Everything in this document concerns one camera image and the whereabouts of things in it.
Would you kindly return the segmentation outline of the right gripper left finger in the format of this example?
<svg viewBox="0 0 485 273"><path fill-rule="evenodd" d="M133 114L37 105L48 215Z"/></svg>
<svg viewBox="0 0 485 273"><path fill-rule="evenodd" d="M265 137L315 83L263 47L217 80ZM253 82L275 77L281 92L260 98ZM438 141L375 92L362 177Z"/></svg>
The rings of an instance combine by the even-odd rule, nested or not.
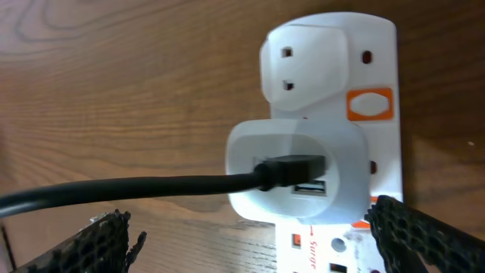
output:
<svg viewBox="0 0 485 273"><path fill-rule="evenodd" d="M129 244L129 212L106 212L49 251L13 273L127 273L143 248L147 233Z"/></svg>

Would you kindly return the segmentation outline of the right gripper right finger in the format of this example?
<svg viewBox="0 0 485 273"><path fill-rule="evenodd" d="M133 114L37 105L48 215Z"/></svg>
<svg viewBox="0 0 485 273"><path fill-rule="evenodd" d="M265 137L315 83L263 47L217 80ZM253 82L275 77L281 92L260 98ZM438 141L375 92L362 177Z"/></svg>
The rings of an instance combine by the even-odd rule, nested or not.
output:
<svg viewBox="0 0 485 273"><path fill-rule="evenodd" d="M482 240L397 199L379 196L365 220L387 272L484 273Z"/></svg>

